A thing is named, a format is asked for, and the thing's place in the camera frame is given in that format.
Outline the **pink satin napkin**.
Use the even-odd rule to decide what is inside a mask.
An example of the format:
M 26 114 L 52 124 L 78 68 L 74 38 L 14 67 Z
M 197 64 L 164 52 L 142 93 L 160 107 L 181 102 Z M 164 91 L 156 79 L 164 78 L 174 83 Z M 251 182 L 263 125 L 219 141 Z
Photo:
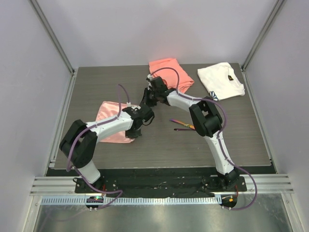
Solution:
M 99 107 L 96 121 L 100 121 L 111 116 L 114 116 L 119 112 L 119 103 L 112 101 L 104 101 Z M 109 137 L 102 139 L 102 143 L 118 143 L 118 144 L 128 144 L 133 142 L 135 139 L 127 138 L 125 131 L 120 131 L 116 134 L 113 134 Z

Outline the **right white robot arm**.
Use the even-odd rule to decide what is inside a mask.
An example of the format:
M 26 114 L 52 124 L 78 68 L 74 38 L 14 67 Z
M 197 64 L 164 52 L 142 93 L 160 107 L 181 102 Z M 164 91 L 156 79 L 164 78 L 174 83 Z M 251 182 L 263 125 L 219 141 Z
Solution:
M 144 90 L 142 102 L 150 107 L 158 102 L 187 111 L 195 131 L 203 137 L 212 153 L 218 175 L 218 185 L 224 191 L 231 190 L 239 179 L 239 171 L 233 163 L 223 139 L 223 121 L 215 101 L 210 98 L 195 98 L 168 88 L 161 77 L 146 78 L 148 87 Z

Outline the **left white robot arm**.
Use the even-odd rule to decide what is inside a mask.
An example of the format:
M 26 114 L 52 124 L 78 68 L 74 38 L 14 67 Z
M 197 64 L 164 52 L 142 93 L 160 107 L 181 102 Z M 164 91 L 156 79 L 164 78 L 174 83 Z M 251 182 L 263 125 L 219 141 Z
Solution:
M 129 139 L 141 136 L 142 126 L 152 123 L 155 114 L 147 105 L 127 106 L 119 113 L 100 121 L 74 121 L 62 138 L 59 149 L 69 164 L 86 179 L 86 187 L 93 193 L 102 189 L 101 174 L 93 162 L 96 145 L 119 132 Z

